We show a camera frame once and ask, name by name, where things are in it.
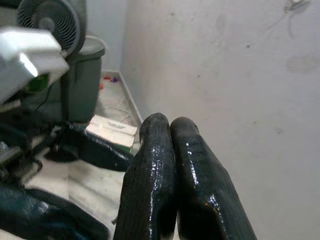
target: electrical cord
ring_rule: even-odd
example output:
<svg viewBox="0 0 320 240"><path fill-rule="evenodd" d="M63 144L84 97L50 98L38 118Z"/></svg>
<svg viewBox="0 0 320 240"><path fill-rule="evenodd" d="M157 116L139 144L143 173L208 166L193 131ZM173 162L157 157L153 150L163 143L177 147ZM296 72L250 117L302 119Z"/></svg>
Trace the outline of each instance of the electrical cord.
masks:
<svg viewBox="0 0 320 240"><path fill-rule="evenodd" d="M48 101L48 98L49 98L49 95L50 95L50 91L52 89L52 86L53 85L50 85L50 87L48 88L47 92L46 92L46 96L45 96L45 99L44 101L34 110L35 112L38 111L47 101Z"/></svg>
<svg viewBox="0 0 320 240"><path fill-rule="evenodd" d="M122 123L124 120L126 120L126 119L128 119L128 118L130 118L130 117L131 117L131 115L128 115L128 116L124 117L124 118L120 121L120 123Z"/></svg>
<svg viewBox="0 0 320 240"><path fill-rule="evenodd" d="M97 36L93 36L93 35L86 35L85 37L88 38L88 39L94 39L94 40L100 41L103 44L103 46L105 48L105 51L107 53L109 52L109 47L108 47L107 43L103 39L101 39L101 38L99 38Z"/></svg>

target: gloved finger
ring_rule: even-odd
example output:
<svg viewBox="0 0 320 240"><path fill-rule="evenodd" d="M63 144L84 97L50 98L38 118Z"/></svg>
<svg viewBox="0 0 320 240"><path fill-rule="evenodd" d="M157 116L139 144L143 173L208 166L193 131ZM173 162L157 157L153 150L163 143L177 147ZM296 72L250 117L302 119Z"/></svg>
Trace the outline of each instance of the gloved finger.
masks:
<svg viewBox="0 0 320 240"><path fill-rule="evenodd" d="M239 196L198 127L186 117L171 124L179 177L178 225L184 240L256 240Z"/></svg>
<svg viewBox="0 0 320 240"><path fill-rule="evenodd" d="M78 206L37 189L0 183L0 229L28 240L107 240L109 230Z"/></svg>
<svg viewBox="0 0 320 240"><path fill-rule="evenodd" d="M148 117L139 152L124 175L114 240L171 239L175 230L176 164L167 118Z"/></svg>

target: white plastic object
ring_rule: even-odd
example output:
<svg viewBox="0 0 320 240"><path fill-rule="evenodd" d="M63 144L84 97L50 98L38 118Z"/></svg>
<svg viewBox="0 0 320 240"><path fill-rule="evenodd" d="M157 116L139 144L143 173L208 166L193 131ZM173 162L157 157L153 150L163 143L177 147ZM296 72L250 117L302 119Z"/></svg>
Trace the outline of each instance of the white plastic object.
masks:
<svg viewBox="0 0 320 240"><path fill-rule="evenodd" d="M62 48L48 30L0 28L0 105L34 78L48 75L48 85L69 70Z"/></svg>
<svg viewBox="0 0 320 240"><path fill-rule="evenodd" d="M17 58L21 53L61 53L61 46L47 30L5 27L0 30L0 56L4 61Z"/></svg>
<svg viewBox="0 0 320 240"><path fill-rule="evenodd" d="M297 5L297 4L300 4L302 2L304 2L305 0L291 0L292 2L292 5Z"/></svg>

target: wall baseboard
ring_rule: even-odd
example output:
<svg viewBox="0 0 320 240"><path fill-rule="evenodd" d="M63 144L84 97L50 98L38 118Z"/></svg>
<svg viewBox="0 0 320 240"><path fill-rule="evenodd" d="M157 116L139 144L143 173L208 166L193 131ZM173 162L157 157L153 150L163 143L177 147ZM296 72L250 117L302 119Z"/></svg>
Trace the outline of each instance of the wall baseboard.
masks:
<svg viewBox="0 0 320 240"><path fill-rule="evenodd" d="M129 102L129 106L131 108L131 111L133 113L133 117L134 117L134 120L137 122L138 124L138 127L141 126L142 122L143 122L143 119L139 113L139 110L137 108L137 105L129 91L129 88L126 84L126 80L124 78L124 76L121 74L121 72L119 71L115 71L115 70L101 70L101 77L103 78L104 76L110 76L110 77L113 77L113 78L117 78L122 86L122 89L124 91L124 94Z"/></svg>

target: red item on floor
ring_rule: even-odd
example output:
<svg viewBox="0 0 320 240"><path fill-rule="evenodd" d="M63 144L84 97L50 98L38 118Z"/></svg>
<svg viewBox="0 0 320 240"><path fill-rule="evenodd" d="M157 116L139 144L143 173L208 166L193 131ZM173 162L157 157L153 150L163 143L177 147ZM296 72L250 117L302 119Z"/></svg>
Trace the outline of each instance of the red item on floor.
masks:
<svg viewBox="0 0 320 240"><path fill-rule="evenodd" d="M111 76L105 76L103 79L110 82L112 80L112 77Z"/></svg>

